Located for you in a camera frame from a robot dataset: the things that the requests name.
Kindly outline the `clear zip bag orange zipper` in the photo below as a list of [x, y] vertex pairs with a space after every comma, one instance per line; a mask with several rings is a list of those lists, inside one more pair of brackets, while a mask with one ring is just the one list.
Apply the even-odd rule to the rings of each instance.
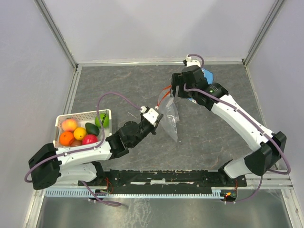
[[179, 119], [179, 114], [177, 107], [174, 103], [174, 98], [171, 97], [171, 85], [165, 87], [160, 92], [156, 107], [163, 118], [160, 122], [164, 131], [175, 141], [178, 141], [178, 131], [177, 131], [177, 122]]

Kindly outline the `green watermelon toy ball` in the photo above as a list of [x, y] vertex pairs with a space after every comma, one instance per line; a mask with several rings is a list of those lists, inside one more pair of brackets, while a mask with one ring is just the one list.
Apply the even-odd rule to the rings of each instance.
[[110, 118], [109, 118], [109, 114], [107, 113], [100, 113], [99, 117], [95, 117], [95, 125], [98, 128], [101, 128], [100, 123], [102, 123], [104, 128], [108, 128], [110, 125]]

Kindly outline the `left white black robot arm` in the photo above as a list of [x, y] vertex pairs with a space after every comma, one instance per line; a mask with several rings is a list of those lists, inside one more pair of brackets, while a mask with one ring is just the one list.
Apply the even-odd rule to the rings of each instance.
[[29, 171], [24, 181], [32, 183], [35, 190], [42, 190], [65, 180], [101, 185], [105, 180], [105, 173], [93, 163], [128, 154], [129, 149], [137, 146], [148, 134], [156, 134], [162, 117], [162, 114], [149, 110], [141, 114], [139, 123], [128, 121], [104, 141], [75, 149], [56, 148], [53, 143], [47, 143], [29, 159]]

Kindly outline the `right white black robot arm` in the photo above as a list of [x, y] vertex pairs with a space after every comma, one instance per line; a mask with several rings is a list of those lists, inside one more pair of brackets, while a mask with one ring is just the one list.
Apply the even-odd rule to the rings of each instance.
[[188, 66], [171, 77], [171, 96], [194, 100], [229, 124], [247, 143], [252, 152], [223, 165], [218, 181], [228, 186], [235, 178], [253, 173], [263, 176], [283, 158], [287, 137], [281, 131], [267, 129], [234, 100], [219, 83], [209, 84], [199, 66]]

